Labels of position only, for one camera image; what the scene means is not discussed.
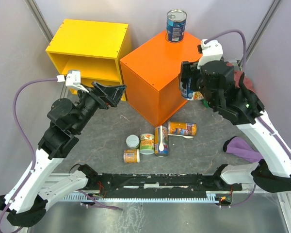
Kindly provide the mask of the blue Progresso soup can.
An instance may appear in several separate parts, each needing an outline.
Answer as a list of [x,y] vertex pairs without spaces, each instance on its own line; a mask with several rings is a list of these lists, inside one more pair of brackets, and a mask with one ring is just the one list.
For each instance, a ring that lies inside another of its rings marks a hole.
[[203,96],[199,91],[196,91],[193,79],[190,77],[186,81],[180,81],[179,89],[181,95],[186,100],[203,100]]

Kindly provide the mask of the dark blue soup can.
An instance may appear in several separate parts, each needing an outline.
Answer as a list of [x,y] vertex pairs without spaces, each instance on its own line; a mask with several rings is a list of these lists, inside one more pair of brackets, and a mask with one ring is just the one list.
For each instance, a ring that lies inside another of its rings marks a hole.
[[184,10],[174,9],[167,12],[166,39],[171,43],[181,42],[184,38],[187,13]]

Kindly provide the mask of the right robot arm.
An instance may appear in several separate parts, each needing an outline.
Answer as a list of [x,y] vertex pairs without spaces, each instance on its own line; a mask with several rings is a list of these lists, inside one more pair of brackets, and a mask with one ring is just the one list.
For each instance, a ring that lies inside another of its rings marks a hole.
[[184,61],[180,67],[179,86],[199,91],[208,106],[241,130],[262,156],[249,165],[220,166],[213,185],[224,190],[230,184],[250,183],[270,193],[291,191],[291,150],[276,132],[261,100],[245,86],[245,75],[236,82],[234,74],[234,68],[222,60],[201,67]]

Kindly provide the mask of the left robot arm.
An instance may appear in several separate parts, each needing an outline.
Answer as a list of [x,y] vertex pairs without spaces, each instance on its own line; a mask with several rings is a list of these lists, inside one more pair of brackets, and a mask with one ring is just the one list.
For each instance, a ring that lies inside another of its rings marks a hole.
[[39,222],[46,211],[73,191],[93,189],[98,174],[88,165],[79,168],[64,180],[43,188],[53,170],[68,156],[78,143],[88,121],[98,109],[117,107],[126,90],[126,85],[104,86],[93,82],[93,87],[78,91],[79,101],[56,100],[47,117],[49,128],[33,152],[32,162],[6,195],[0,196],[0,218],[7,213],[8,222],[15,227],[29,228]]

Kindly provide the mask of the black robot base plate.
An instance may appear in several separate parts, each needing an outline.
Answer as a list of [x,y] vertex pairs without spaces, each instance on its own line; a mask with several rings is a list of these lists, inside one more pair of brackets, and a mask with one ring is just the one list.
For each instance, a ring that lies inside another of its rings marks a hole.
[[110,174],[90,178],[76,190],[102,192],[105,198],[184,199],[204,198],[208,191],[241,191],[241,184],[227,184],[218,175],[196,174]]

